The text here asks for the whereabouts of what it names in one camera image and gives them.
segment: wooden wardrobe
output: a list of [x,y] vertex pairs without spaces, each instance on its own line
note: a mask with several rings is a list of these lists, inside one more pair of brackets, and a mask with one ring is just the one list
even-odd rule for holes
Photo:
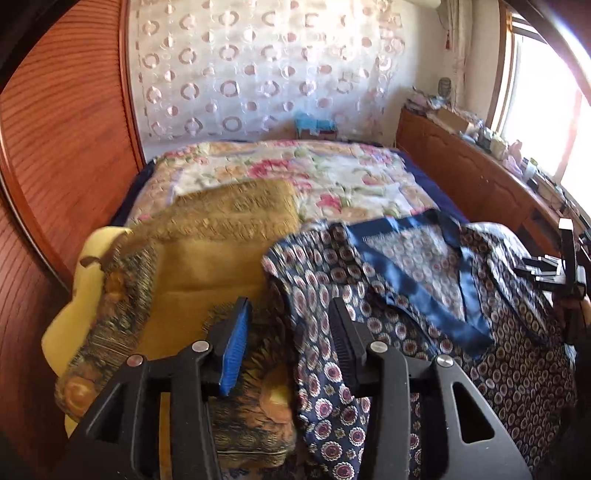
[[41,336],[70,297],[84,241],[143,166],[127,5],[70,1],[44,33],[31,23],[22,42],[42,35],[0,85],[0,425],[39,478],[66,442]]

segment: floral bedspread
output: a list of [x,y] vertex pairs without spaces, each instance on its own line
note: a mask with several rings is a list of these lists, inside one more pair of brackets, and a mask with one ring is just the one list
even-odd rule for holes
[[150,218],[180,195],[244,179],[287,179],[302,222],[360,222],[415,215],[436,207],[387,148],[325,141],[206,142],[155,159],[128,225]]

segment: blue patterned robe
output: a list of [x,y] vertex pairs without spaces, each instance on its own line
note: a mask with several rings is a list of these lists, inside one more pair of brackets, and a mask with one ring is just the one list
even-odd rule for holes
[[[371,405],[342,381],[327,316],[337,296],[375,339],[408,356],[451,355],[526,463],[540,463],[575,389],[549,302],[513,272],[524,254],[509,230],[460,226],[438,210],[333,223],[273,246],[263,266],[293,332],[297,414],[322,471],[336,480],[356,477]],[[410,478],[420,478],[420,396],[411,402]]]

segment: blue satin collar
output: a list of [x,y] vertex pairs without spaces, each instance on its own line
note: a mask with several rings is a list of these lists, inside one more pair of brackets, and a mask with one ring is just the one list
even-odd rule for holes
[[[422,285],[409,277],[392,260],[363,241],[366,237],[400,233],[404,230],[430,225],[438,225],[446,244],[459,254],[459,286],[466,315],[465,322],[451,314]],[[408,301],[432,325],[447,335],[453,343],[461,346],[468,355],[478,358],[494,343],[491,329],[480,309],[476,283],[472,276],[473,254],[468,247],[461,245],[460,226],[454,219],[439,210],[427,210],[412,217],[380,218],[349,225],[346,228],[349,241],[358,250],[363,261],[373,266],[392,290],[406,296]],[[391,292],[386,291],[383,297],[388,305],[404,310],[411,318],[414,317],[411,312],[395,302]]]

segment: wooden dresser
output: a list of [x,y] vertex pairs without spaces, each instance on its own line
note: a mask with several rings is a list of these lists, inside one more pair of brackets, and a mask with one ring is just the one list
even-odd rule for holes
[[470,221],[502,223],[533,255],[558,256],[558,215],[492,156],[404,108],[396,142]]

